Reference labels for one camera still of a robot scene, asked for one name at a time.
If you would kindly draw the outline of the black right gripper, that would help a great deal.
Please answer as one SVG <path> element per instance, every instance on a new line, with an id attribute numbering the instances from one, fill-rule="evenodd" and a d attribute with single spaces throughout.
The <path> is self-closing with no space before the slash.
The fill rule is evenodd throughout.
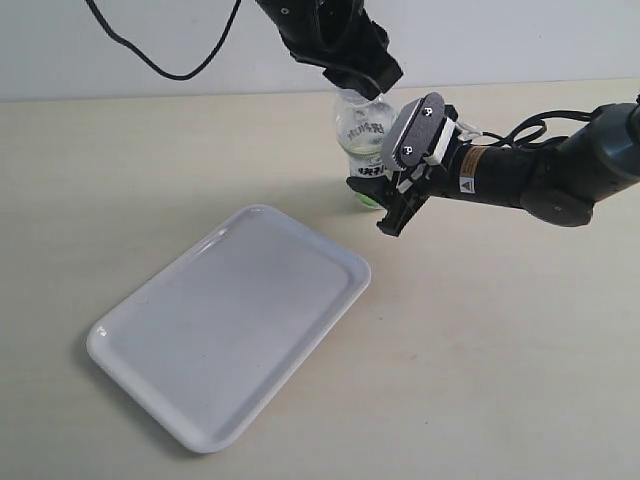
<path id="1" fill-rule="evenodd" d="M 431 198 L 461 200 L 459 171 L 465 143 L 455 140 L 446 150 L 443 163 L 423 170 L 388 172 L 386 176 L 364 178 L 349 176 L 346 183 L 358 201 L 370 209 L 385 209 L 376 224 L 385 235 L 398 237 L 405 226 Z"/>

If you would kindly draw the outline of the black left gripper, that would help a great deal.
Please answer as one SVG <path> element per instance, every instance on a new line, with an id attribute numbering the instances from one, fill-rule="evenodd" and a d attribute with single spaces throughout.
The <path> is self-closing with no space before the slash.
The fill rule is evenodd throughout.
<path id="1" fill-rule="evenodd" d="M 335 87 L 376 99 L 404 72 L 389 53 L 387 32 L 369 18 L 362 1 L 260 1 L 290 55 L 322 67 Z"/>

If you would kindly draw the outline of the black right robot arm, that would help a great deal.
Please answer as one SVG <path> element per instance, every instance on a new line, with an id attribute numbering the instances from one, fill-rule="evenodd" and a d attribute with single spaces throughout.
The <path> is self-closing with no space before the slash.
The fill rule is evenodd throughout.
<path id="1" fill-rule="evenodd" d="M 397 237 L 431 197 L 524 210 L 561 227 L 588 224 L 594 206 L 639 182 L 639 105 L 553 110 L 476 145 L 455 107 L 432 93 L 406 105 L 387 134 L 377 178 L 347 183 L 383 209 Z"/>

